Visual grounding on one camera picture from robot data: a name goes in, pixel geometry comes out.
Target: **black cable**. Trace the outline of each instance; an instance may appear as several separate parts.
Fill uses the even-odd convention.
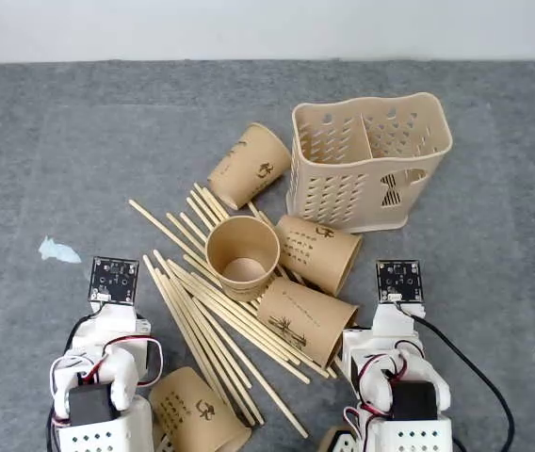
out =
[[[462,444],[462,441],[460,441],[458,438],[452,436],[452,441],[460,449],[460,452],[467,452],[466,447],[464,447],[464,444]]]
[[[88,315],[84,315],[79,320],[75,322],[73,327],[71,328],[71,332],[69,333],[69,337],[67,338],[67,344],[64,347],[63,353],[66,353],[73,343],[73,338],[77,334],[77,330],[79,330],[79,327],[86,323],[88,320],[92,320],[94,317],[98,316],[98,314],[104,309],[106,306],[106,303],[102,303],[100,305],[100,308],[95,313],[91,313]],[[47,449],[47,452],[52,452],[52,440],[54,439],[54,443],[57,446],[57,450],[60,450],[58,447],[58,441],[56,439],[56,434],[53,432],[53,425],[52,425],[52,418],[54,417],[54,403],[52,404],[52,408],[50,409],[50,412],[48,413],[48,419],[45,423],[45,446]]]
[[[425,352],[422,351],[422,348],[420,348],[417,344],[415,344],[414,342],[412,341],[407,341],[406,339],[400,339],[398,340],[397,342],[394,343],[393,345],[393,348],[397,348],[397,346],[399,344],[410,344],[411,346],[413,346],[415,349],[418,350],[418,353],[420,353],[420,356],[422,356],[423,358],[425,358]]]
[[[48,413],[48,419],[45,423],[45,447],[47,452],[52,452],[52,416],[54,415],[54,404]]]
[[[404,313],[405,315],[409,315],[408,313],[405,313],[399,305],[397,308]],[[433,331],[435,334],[439,336],[439,338],[444,341],[444,343],[451,348],[451,350],[458,355],[458,357],[464,361],[466,365],[470,367],[470,369],[477,374],[477,376],[487,385],[488,388],[494,393],[495,398],[500,402],[500,405],[502,406],[502,409],[504,410],[504,413],[506,414],[506,417],[509,422],[509,428],[506,435],[506,442],[500,449],[501,452],[508,452],[511,450],[511,444],[512,440],[514,439],[514,416],[512,415],[511,408],[509,407],[509,404],[506,402],[506,399],[500,393],[500,390],[495,387],[495,385],[488,379],[481,370],[473,364],[471,360],[469,360],[464,353],[460,351],[459,348],[457,348],[452,341],[450,341],[445,334],[443,334],[437,327],[435,327],[433,324],[429,323],[429,321],[425,320],[424,318],[420,318],[416,315],[409,315],[414,321],[420,323],[421,325],[427,327],[429,330]]]
[[[71,329],[71,332],[69,333],[69,338],[67,339],[67,344],[64,347],[63,353],[66,353],[69,348],[71,348],[71,344],[73,343],[73,338],[75,337],[75,334],[77,333],[77,330],[79,330],[79,327],[86,323],[88,320],[92,320],[94,317],[97,317],[100,312],[105,308],[106,303],[102,303],[100,305],[100,308],[95,313],[91,313],[88,315],[84,315],[81,317],[77,322],[73,325],[73,328]]]

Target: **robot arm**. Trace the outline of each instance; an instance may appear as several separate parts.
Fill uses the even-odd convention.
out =
[[[418,263],[379,261],[377,272],[372,328],[343,331],[342,370],[359,399],[344,410],[356,433],[354,450],[420,450],[430,444],[437,447],[430,450],[451,452],[451,423],[442,415],[450,406],[449,386],[425,359],[414,320],[406,314],[425,316]],[[427,432],[431,436],[423,438]]]
[[[449,386],[417,351],[394,349],[371,359],[366,361],[364,373],[359,377],[358,393],[363,402],[380,412],[389,412],[393,403],[392,380],[428,381],[435,389],[438,411],[449,408]]]
[[[94,314],[77,322],[65,354],[50,369],[54,404],[48,438],[61,452],[113,450],[115,444],[122,452],[154,451],[151,407],[136,389],[158,381],[163,355],[150,323],[136,314],[137,278],[138,261],[94,258],[89,285]],[[140,382],[150,342],[158,347],[160,369],[152,381]]]

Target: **white wall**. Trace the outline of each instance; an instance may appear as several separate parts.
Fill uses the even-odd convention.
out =
[[[535,59],[535,0],[0,0],[0,62]]]

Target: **upright paper cup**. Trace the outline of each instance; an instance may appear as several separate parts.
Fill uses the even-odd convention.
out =
[[[251,429],[190,367],[159,381],[149,398],[177,452],[235,452],[251,437]]]
[[[280,218],[276,233],[282,246],[280,264],[296,271],[324,292],[338,295],[360,249],[362,237],[289,215]]]
[[[280,242],[263,221],[231,217],[211,232],[205,255],[225,294],[236,301],[251,301],[271,280],[280,258]]]
[[[286,146],[265,125],[249,125],[208,177],[209,186],[237,210],[290,168]]]
[[[341,347],[343,330],[357,306],[303,285],[276,278],[259,306],[259,320],[322,367]]]

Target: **cup rim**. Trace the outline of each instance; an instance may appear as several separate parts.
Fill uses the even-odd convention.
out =
[[[217,231],[219,229],[219,227],[223,226],[224,224],[230,222],[230,221],[235,221],[237,219],[252,219],[253,221],[256,221],[257,223],[260,223],[262,227],[265,227],[269,230],[269,232],[271,233],[271,236],[274,238],[274,240],[276,241],[276,257],[275,257],[275,260],[274,260],[274,263],[271,265],[271,267],[269,269],[267,269],[263,275],[261,275],[259,278],[255,278],[254,280],[248,280],[248,281],[237,281],[237,280],[231,280],[230,278],[226,278],[225,276],[223,276],[220,272],[218,272],[215,267],[213,266],[213,264],[211,264],[211,261],[209,260],[209,254],[208,254],[208,248],[209,248],[209,242],[211,241],[211,237],[213,236],[214,232]],[[207,241],[206,241],[206,244],[204,245],[204,258],[206,260],[206,263],[209,265],[209,267],[211,268],[211,271],[213,271],[219,279],[221,280],[224,280],[225,282],[227,283],[231,283],[231,284],[241,284],[241,283],[244,283],[244,284],[253,284],[253,283],[260,283],[262,280],[264,280],[266,278],[266,276],[269,276],[273,273],[273,271],[276,269],[276,266],[278,265],[278,262],[280,261],[280,252],[281,252],[281,249],[280,249],[280,239],[278,238],[278,235],[276,234],[276,232],[274,231],[273,228],[271,228],[268,224],[266,224],[264,221],[262,221],[261,219],[259,218],[256,218],[256,217],[252,217],[250,215],[235,215],[235,216],[232,216],[232,217],[229,217],[225,220],[223,220],[221,223],[219,223],[215,228],[213,228],[213,231],[211,231],[211,233],[209,233],[209,236],[207,236]]]

